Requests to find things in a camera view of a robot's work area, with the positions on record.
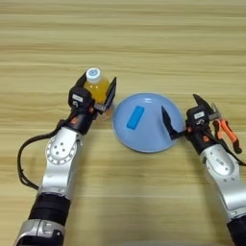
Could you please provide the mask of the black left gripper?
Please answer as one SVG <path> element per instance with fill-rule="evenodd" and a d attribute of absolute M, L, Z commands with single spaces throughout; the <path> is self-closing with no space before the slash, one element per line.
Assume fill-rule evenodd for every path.
<path fill-rule="evenodd" d="M 76 86 L 83 87 L 86 82 L 86 73 L 84 73 L 77 81 Z M 68 122 L 65 126 L 81 135 L 85 135 L 92 122 L 97 118 L 99 114 L 106 112 L 112 104 L 116 92 L 116 78 L 110 83 L 110 86 L 106 93 L 106 101 L 104 105 L 101 104 L 89 104 L 89 105 L 71 105 L 71 113 L 68 118 Z"/>

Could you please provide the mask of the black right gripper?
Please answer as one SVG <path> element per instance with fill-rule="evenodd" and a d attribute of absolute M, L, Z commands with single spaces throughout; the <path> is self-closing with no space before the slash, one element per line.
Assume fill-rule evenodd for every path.
<path fill-rule="evenodd" d="M 203 105 L 208 111 L 211 111 L 211 106 L 209 103 L 200 97 L 198 94 L 193 95 L 196 103 L 198 105 Z M 207 148 L 218 144 L 218 141 L 212 135 L 209 127 L 209 116 L 204 111 L 186 113 L 187 119 L 185 121 L 186 133 L 185 131 L 177 132 L 171 124 L 171 118 L 165 110 L 161 108 L 162 122 L 170 135 L 172 140 L 179 137 L 186 136 L 186 138 L 191 142 L 197 154 L 200 155 Z"/>

